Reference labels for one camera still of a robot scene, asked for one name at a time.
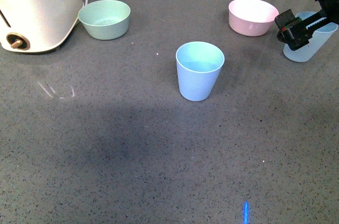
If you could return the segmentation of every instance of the white appliance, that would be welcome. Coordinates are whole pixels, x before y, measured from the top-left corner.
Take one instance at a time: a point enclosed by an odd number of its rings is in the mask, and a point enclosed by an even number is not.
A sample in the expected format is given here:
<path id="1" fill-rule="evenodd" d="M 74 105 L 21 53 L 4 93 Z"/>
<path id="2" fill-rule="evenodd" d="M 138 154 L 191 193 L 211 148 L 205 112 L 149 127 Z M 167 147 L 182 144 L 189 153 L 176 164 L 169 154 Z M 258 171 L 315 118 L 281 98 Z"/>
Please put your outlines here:
<path id="1" fill-rule="evenodd" d="M 0 0 L 0 43 L 15 52 L 43 52 L 63 43 L 82 0 Z"/>

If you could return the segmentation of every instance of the robotic arm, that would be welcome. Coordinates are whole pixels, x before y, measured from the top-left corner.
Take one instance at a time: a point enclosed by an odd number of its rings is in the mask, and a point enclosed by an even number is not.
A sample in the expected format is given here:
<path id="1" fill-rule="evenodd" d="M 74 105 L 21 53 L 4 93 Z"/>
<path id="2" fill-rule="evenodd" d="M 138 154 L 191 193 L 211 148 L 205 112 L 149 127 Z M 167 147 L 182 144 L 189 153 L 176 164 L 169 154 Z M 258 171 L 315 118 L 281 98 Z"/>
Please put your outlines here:
<path id="1" fill-rule="evenodd" d="M 279 28 L 278 40 L 288 44 L 291 50 L 297 50 L 309 42 L 315 30 L 334 22 L 339 24 L 339 0 L 316 0 L 319 1 L 322 9 L 313 16 L 301 20 L 295 17 L 292 10 L 287 10 L 275 18 Z M 306 28 L 308 25 L 325 18 L 318 23 Z"/>

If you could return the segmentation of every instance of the green bowl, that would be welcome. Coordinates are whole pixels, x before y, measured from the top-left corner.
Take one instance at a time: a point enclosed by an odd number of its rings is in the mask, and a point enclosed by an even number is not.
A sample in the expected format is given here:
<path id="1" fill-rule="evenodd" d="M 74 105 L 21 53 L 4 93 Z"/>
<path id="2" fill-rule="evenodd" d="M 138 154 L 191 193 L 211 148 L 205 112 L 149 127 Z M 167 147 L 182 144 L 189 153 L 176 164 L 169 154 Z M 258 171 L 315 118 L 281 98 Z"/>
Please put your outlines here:
<path id="1" fill-rule="evenodd" d="M 90 36 L 113 40 L 128 30 L 130 7 L 121 1 L 101 0 L 87 4 L 78 13 L 80 22 Z"/>

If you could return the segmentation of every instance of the plastic cup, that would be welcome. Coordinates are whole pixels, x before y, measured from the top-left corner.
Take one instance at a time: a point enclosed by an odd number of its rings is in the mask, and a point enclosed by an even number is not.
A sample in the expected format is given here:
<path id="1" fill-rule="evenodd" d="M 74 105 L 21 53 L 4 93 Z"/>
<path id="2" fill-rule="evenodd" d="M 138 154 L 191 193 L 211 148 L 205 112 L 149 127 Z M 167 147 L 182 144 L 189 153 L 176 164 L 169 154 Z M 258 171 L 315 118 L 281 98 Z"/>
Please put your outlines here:
<path id="1" fill-rule="evenodd" d="M 224 54 L 212 44 L 195 41 L 179 47 L 176 67 L 181 95 L 190 101 L 206 99 L 224 62 Z"/>
<path id="2" fill-rule="evenodd" d="M 303 11 L 299 12 L 296 17 L 300 17 L 302 20 L 312 16 L 316 12 Z M 284 46 L 284 55 L 296 62 L 305 62 L 312 58 L 312 56 L 322 47 L 323 44 L 331 37 L 331 35 L 338 29 L 338 25 L 335 23 L 329 23 L 319 29 L 317 29 L 312 38 L 309 39 L 309 43 L 302 48 L 293 51 L 290 47 L 285 44 Z"/>

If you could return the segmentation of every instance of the speckled countertop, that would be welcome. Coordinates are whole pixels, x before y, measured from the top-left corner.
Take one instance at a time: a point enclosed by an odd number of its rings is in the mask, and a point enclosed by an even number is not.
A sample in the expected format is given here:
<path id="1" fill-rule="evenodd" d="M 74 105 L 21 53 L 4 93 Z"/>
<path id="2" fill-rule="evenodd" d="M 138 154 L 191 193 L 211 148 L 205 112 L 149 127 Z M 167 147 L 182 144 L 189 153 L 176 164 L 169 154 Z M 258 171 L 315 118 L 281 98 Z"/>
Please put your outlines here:
<path id="1" fill-rule="evenodd" d="M 251 224 L 336 223 L 338 32 L 299 64 L 275 25 L 235 33 L 232 0 L 120 1 L 132 12 L 116 40 L 78 24 L 43 55 L 0 48 L 0 222 L 240 224 L 247 201 Z M 190 41 L 226 57 L 202 102 L 177 85 Z"/>

